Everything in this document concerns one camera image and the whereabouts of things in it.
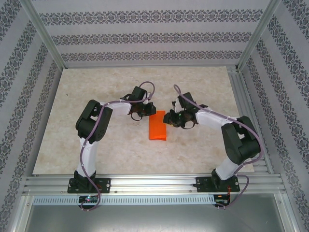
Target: orange block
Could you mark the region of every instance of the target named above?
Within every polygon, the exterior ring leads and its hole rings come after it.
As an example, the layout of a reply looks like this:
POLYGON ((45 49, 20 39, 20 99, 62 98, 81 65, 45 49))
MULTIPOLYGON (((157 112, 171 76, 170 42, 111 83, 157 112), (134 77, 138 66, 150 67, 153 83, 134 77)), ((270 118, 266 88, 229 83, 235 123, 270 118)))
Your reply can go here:
POLYGON ((159 110, 155 115, 149 116, 149 139, 166 141, 166 124, 163 123, 164 110, 159 110))

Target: beige tabletop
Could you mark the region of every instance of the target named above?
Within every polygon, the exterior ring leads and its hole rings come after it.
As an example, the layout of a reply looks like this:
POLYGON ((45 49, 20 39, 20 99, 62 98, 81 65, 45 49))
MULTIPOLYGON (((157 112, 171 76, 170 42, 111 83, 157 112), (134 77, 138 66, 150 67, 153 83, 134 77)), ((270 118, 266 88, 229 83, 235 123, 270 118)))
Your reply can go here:
MULTIPOLYGON (((80 153, 75 123, 88 101, 117 100, 146 80, 155 84, 152 101, 157 110, 171 109, 178 96, 173 84, 178 84, 198 104, 239 116, 225 67, 64 70, 33 174, 73 174, 80 153)), ((143 87, 152 90, 149 84, 143 87)), ((148 139, 148 117, 136 122, 130 116, 112 116, 98 147, 96 168, 98 174, 209 173, 225 158, 219 130, 167 126, 167 140, 154 141, 148 139)), ((253 172, 253 166, 241 171, 253 172)))

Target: purple cable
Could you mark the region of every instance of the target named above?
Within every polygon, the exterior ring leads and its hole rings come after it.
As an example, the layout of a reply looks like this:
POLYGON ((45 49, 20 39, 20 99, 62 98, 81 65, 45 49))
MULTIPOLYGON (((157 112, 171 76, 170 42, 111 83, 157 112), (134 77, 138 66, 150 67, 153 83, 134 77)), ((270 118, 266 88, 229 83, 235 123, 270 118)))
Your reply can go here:
POLYGON ((96 120, 96 123, 95 123, 95 125, 94 125, 92 131, 90 132, 90 134, 88 135, 88 137, 85 139, 84 144, 83 144, 82 149, 81 149, 81 153, 80 153, 81 167, 82 167, 82 170, 83 170, 83 172, 84 172, 86 178, 87 178, 87 179, 89 180, 89 182, 93 185, 93 187, 95 187, 96 191, 98 192, 98 201, 97 201, 97 204, 96 204, 96 205, 94 205, 92 208, 87 209, 87 210, 85 210, 85 209, 83 208, 84 202, 82 202, 82 203, 81 203, 81 206, 80 206, 81 209, 82 209, 82 211, 87 211, 87 212, 89 212, 89 211, 91 211, 91 210, 94 210, 94 209, 96 209, 96 208, 98 207, 98 205, 99 205, 100 202, 101 202, 101 192, 100 192, 100 190, 98 189, 98 187, 96 186, 96 184, 90 179, 89 175, 87 174, 86 169, 84 168, 84 163, 83 163, 83 152, 84 152, 84 148, 85 148, 85 146, 86 146, 86 143, 88 142, 88 140, 91 138, 91 136, 92 136, 92 135, 94 134, 94 132, 96 131, 96 129, 97 129, 97 127, 98 127, 98 124, 99 124, 99 122, 100 122, 100 120, 101 120, 103 110, 104 110, 104 108, 105 108, 106 106, 108 106, 109 104, 119 103, 119 102, 139 103, 139 102, 144 102, 144 101, 146 101, 146 100, 151 100, 151 97, 153 96, 153 94, 154 94, 154 92, 155 92, 155 85, 154 85, 152 82, 150 82, 150 81, 144 81, 143 83, 140 84, 140 87, 141 87, 142 85, 146 84, 146 83, 149 83, 149 84, 151 84, 151 85, 153 86, 153 91, 152 91, 151 94, 149 94, 149 96, 148 96, 147 98, 145 98, 145 99, 143 99, 143 100, 139 100, 139 101, 116 100, 116 101, 110 101, 110 102, 108 102, 108 103, 105 103, 105 104, 102 106, 101 110, 100 110, 100 113, 99 113, 99 115, 98 115, 98 118, 97 118, 97 120, 96 120))
MULTIPOLYGON (((217 113, 217 112, 215 112, 215 111, 208 110, 207 108, 202 108, 201 106, 197 105, 197 104, 194 103, 193 101, 187 99, 187 98, 182 94, 182 92, 181 92, 181 90, 180 90, 180 88, 179 88, 178 85, 174 85, 174 89, 175 89, 176 92, 179 94, 179 96, 181 96, 183 99, 185 99, 187 102, 191 103, 191 104, 194 105, 195 107, 197 107, 197 108, 199 108, 199 109, 201 109, 201 110, 203 110, 203 111, 205 111, 205 112, 207 112, 207 113, 211 113, 211 114, 217 115, 217 116, 219 116, 219 117, 221 117, 221 118, 223 118, 223 119, 227 119, 227 120, 229 120, 229 121, 231 121, 231 122, 235 122, 235 123, 239 124, 240 126, 244 127, 245 129, 247 129, 251 134, 254 135, 254 137, 256 138, 256 140, 257 140, 258 143, 259 143, 261 152, 260 152, 259 156, 258 156, 255 160, 251 160, 251 161, 242 163, 242 165, 240 165, 240 166, 234 171, 234 175, 236 175, 237 172, 238 172, 244 165, 250 164, 250 163, 255 163, 255 162, 257 162, 257 161, 263 156, 263 154, 264 154, 264 149, 263 149, 263 146, 262 146, 262 141, 260 140, 259 136, 258 136, 250 127, 248 127, 248 126, 246 126, 245 124, 243 124, 243 123, 241 123, 241 122, 238 122, 237 120, 234 120, 234 119, 232 119, 232 118, 230 118, 230 117, 227 117, 227 116, 225 116, 225 115, 222 115, 222 114, 220 114, 220 113, 217 113)), ((232 203, 230 203, 230 204, 227 205, 227 206, 223 206, 223 205, 222 205, 222 206, 220 207, 221 209, 225 209, 225 208, 227 208, 227 207, 230 207, 230 206, 232 206, 236 201, 238 201, 239 197, 242 196, 242 194, 244 193, 244 191, 246 190, 246 188, 247 188, 248 185, 249 185, 249 177, 248 177, 248 176, 243 175, 243 174, 238 174, 237 176, 242 176, 242 177, 247 178, 247 184, 245 185, 245 187, 242 189, 242 191, 240 192, 240 194, 236 197, 236 199, 235 199, 232 203)))

